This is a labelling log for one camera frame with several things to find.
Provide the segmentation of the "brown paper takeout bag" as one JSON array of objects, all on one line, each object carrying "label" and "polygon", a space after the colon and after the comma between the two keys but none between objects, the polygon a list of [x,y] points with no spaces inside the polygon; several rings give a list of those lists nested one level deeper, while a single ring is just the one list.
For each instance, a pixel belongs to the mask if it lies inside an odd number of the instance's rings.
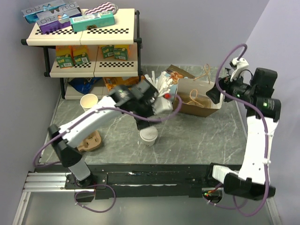
[{"label": "brown paper takeout bag", "polygon": [[180,113],[199,117],[208,117],[222,107],[223,95],[216,102],[207,96],[206,92],[214,87],[210,78],[210,66],[204,65],[204,73],[195,78],[180,73],[175,94],[182,100]]}]

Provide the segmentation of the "white cup lid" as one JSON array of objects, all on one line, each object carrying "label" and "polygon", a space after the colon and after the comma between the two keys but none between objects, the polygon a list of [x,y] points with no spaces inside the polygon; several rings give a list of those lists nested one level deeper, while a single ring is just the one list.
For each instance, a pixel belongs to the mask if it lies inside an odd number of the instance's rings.
[{"label": "white cup lid", "polygon": [[140,130],[139,135],[144,141],[155,141],[158,137],[158,130],[154,126],[150,126]]}]

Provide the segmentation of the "stack of white paper cups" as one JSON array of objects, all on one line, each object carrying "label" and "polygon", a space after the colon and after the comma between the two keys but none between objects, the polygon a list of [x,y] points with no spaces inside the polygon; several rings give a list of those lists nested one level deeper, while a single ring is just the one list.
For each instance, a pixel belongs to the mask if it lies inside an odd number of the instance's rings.
[{"label": "stack of white paper cups", "polygon": [[80,106],[86,112],[98,103],[98,97],[94,94],[86,94],[80,99]]}]

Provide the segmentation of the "single white paper cup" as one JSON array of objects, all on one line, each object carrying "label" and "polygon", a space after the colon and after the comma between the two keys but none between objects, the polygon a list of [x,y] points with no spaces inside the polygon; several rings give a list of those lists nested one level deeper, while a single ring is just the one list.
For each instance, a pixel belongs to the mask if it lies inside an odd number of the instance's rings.
[{"label": "single white paper cup", "polygon": [[156,139],[142,139],[142,143],[146,146],[153,146],[155,143]]}]

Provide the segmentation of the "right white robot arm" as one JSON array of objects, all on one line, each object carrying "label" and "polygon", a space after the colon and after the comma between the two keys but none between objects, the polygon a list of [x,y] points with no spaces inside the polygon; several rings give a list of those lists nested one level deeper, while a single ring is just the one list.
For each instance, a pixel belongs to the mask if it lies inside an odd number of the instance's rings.
[{"label": "right white robot arm", "polygon": [[[243,81],[245,68],[237,68],[232,75],[220,78],[206,95],[213,103],[220,100],[238,100],[247,110],[247,143],[242,166],[238,172],[229,167],[212,163],[205,174],[205,183],[215,187],[223,184],[226,194],[251,200],[273,197],[276,189],[270,185],[269,164],[272,139],[278,126],[281,101],[272,98],[276,71],[258,67],[251,75],[250,83]],[[220,90],[227,95],[222,98]]]}]

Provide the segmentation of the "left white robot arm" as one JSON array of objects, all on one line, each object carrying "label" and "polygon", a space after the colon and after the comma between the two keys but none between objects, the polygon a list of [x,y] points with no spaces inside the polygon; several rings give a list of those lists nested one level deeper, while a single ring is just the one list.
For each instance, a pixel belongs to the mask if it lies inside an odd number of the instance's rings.
[{"label": "left white robot arm", "polygon": [[76,178],[81,188],[92,185],[93,177],[78,150],[79,144],[96,131],[101,125],[115,119],[122,113],[133,113],[133,116],[144,120],[154,114],[152,105],[158,97],[158,90],[148,81],[143,80],[131,88],[120,85],[91,109],[60,127],[51,125],[48,132],[51,145],[63,167]]}]

